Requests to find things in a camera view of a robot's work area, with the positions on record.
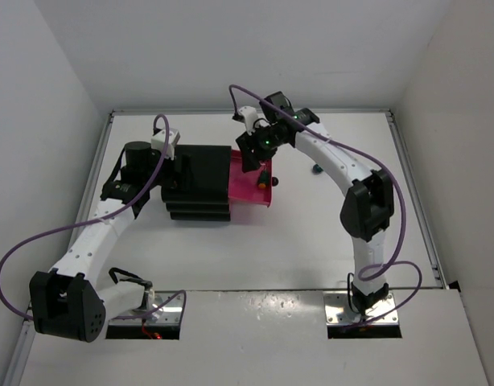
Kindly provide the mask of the pink top drawer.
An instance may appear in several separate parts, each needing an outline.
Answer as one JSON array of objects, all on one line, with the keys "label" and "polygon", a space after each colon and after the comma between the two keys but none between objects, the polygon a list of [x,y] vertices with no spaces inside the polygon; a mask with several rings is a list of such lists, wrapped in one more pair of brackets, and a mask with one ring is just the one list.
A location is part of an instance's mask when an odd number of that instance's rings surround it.
[{"label": "pink top drawer", "polygon": [[[263,170],[269,171],[271,181],[266,189],[259,189],[257,180]],[[272,204],[273,188],[278,183],[279,180],[273,173],[271,160],[263,162],[259,170],[243,173],[241,169],[241,153],[239,150],[232,150],[228,182],[228,197],[231,202],[269,207]]]}]

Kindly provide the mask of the orange green handled screwdriver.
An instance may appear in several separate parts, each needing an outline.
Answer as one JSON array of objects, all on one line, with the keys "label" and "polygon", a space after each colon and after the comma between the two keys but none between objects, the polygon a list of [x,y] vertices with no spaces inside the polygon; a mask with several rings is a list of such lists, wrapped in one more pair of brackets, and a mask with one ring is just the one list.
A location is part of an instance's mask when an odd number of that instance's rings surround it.
[{"label": "orange green handled screwdriver", "polygon": [[270,185],[271,177],[268,170],[263,170],[258,177],[257,187],[259,189],[266,189]]}]

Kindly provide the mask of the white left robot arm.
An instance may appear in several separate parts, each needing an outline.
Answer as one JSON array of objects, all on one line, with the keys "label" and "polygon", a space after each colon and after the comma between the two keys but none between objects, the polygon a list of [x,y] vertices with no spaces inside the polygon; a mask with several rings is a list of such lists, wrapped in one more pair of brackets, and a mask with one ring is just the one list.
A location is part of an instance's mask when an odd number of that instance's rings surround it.
[{"label": "white left robot arm", "polygon": [[102,187],[93,219],[69,250],[29,284],[35,331],[91,343],[112,320],[153,322],[171,298],[156,302],[150,281],[112,268],[113,284],[96,283],[120,235],[138,218],[150,190],[167,181],[175,139],[128,142]]}]

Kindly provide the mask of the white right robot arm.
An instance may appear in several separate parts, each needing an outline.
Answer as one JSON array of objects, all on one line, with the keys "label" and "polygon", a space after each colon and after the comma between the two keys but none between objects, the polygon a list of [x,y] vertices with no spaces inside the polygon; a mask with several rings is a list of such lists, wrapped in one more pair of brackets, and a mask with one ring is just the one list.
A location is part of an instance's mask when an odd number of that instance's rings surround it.
[{"label": "white right robot arm", "polygon": [[385,298],[389,285],[375,273],[384,262],[385,231],[394,213],[393,183],[384,170],[374,170],[333,144],[319,117],[310,109],[295,110],[282,92],[254,107],[235,107],[233,120],[244,124],[236,143],[242,170],[261,168],[285,144],[308,156],[337,185],[344,196],[340,223],[352,238],[355,277],[350,306],[365,314]]}]

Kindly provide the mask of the black drawer cabinet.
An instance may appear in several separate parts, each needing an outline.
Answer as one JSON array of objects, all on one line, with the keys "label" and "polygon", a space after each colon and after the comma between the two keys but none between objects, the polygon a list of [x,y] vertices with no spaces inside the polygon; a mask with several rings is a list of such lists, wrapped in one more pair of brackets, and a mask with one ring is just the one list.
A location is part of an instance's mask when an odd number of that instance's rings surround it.
[{"label": "black drawer cabinet", "polygon": [[230,146],[179,145],[175,148],[175,156],[191,155],[192,182],[189,191],[161,187],[161,198],[172,220],[231,220],[228,197],[231,152]]}]

